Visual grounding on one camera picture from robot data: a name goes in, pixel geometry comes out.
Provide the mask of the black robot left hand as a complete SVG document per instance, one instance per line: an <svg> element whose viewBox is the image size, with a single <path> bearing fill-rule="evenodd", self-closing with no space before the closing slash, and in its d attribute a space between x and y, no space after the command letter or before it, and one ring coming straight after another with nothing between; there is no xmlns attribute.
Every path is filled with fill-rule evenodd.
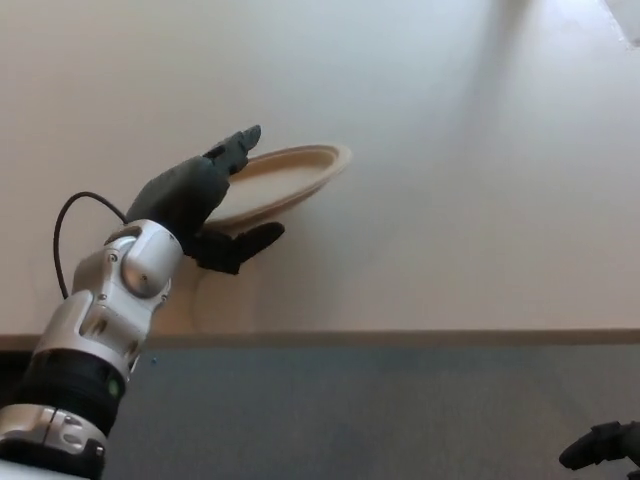
<svg viewBox="0 0 640 480"><path fill-rule="evenodd" d="M245 262L284 234L284 225L268 222L233 236L206 230L204 224L226 197L231 177L248 165L248 153L261 133L259 125L238 131L149 180L127 210L126 221L151 220L169 230L198 267L237 275Z"/></svg>

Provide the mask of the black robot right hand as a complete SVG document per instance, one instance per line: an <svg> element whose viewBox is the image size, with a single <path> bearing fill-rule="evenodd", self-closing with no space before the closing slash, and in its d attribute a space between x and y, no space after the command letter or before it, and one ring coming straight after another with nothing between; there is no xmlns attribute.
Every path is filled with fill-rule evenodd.
<svg viewBox="0 0 640 480"><path fill-rule="evenodd" d="M637 469L627 475L639 478L639 423L609 422L593 426L588 433L570 444L559 456L559 463L576 471L602 462L631 460Z"/></svg>

